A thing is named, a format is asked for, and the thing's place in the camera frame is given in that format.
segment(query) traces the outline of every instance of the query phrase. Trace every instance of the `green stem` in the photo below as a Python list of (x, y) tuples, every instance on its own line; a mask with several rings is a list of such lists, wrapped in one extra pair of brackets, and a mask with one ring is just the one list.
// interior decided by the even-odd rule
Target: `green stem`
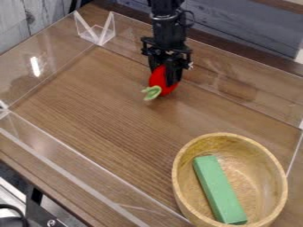
[(162, 94), (162, 87), (155, 85), (153, 87), (147, 87), (145, 90), (142, 90), (142, 92), (147, 93), (145, 101), (150, 101), (157, 99)]

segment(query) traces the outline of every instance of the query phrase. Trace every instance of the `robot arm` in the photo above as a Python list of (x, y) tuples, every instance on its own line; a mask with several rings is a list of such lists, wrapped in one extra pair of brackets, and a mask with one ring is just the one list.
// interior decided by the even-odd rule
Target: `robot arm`
[(185, 0), (149, 0), (154, 37), (143, 37), (142, 54), (149, 56), (151, 71), (166, 66), (166, 85), (174, 86), (184, 78), (184, 70), (193, 66), (193, 50), (186, 46), (188, 14)]

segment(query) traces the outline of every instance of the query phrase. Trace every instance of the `green block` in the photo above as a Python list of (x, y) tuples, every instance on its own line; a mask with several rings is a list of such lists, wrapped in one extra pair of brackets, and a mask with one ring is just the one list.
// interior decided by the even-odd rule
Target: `green block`
[(216, 220), (229, 224), (248, 223), (246, 212), (216, 156), (197, 157), (194, 170), (205, 189)]

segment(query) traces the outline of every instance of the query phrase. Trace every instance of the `bamboo bowl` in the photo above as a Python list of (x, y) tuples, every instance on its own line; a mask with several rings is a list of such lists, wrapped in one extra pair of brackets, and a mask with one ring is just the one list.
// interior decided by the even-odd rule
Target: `bamboo bowl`
[(173, 165), (174, 195), (184, 215), (196, 226), (234, 226), (220, 223), (194, 173), (194, 157), (217, 156), (248, 214), (248, 224), (265, 227), (277, 219), (288, 202), (288, 177), (272, 152), (253, 139), (214, 133), (194, 139), (180, 151)]

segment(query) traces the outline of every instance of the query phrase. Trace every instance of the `gray wall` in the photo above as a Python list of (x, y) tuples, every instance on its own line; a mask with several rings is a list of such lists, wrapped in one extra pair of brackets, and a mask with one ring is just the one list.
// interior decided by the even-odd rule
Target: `gray wall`
[[(149, 12), (147, 0), (118, 0)], [(196, 28), (286, 58), (296, 58), (303, 38), (303, 15), (250, 0), (186, 0)]]
[(0, 0), (0, 54), (69, 14), (71, 0)]

